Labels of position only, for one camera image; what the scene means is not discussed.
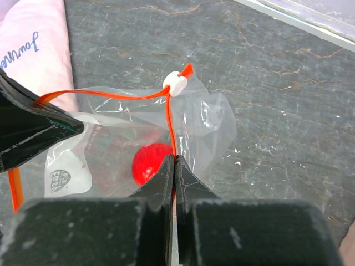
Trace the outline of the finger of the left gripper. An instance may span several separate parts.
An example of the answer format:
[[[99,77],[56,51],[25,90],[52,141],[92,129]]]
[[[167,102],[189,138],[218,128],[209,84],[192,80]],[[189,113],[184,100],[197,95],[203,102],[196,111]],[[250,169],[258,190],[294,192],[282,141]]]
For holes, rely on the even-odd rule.
[[[54,144],[81,134],[84,125],[1,70],[1,172],[15,169]]]

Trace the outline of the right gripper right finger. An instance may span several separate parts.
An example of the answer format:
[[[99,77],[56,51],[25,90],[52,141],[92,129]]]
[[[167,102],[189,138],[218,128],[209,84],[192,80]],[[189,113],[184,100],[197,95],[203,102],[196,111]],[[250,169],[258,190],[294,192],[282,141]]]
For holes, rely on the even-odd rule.
[[[181,155],[175,162],[175,195],[179,263],[187,265],[194,244],[193,225],[189,218],[192,202],[199,199],[218,199],[219,196],[192,173]]]

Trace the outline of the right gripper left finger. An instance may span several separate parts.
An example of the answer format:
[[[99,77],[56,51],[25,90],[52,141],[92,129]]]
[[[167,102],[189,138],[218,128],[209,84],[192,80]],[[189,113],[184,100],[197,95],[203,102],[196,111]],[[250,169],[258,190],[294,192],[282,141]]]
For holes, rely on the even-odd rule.
[[[165,157],[157,173],[130,198],[139,203],[135,264],[171,265],[174,157]]]

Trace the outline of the red apple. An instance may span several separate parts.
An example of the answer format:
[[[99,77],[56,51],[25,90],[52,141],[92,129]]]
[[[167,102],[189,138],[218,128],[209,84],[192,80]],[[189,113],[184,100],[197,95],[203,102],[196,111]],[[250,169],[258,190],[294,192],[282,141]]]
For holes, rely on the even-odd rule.
[[[136,152],[131,172],[138,186],[147,183],[159,170],[164,158],[173,154],[173,149],[165,143],[153,143],[143,146]]]

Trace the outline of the clear zip top bag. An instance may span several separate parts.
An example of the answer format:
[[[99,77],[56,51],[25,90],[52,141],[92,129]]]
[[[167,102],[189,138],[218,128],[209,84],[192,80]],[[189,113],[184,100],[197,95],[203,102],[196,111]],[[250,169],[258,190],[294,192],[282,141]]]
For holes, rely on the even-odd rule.
[[[138,186],[133,158],[143,146],[165,143],[193,174],[203,176],[236,137],[232,108],[210,94],[191,64],[171,72],[161,89],[96,86],[38,96],[81,121],[84,131],[8,170],[13,208],[33,197],[120,197]]]

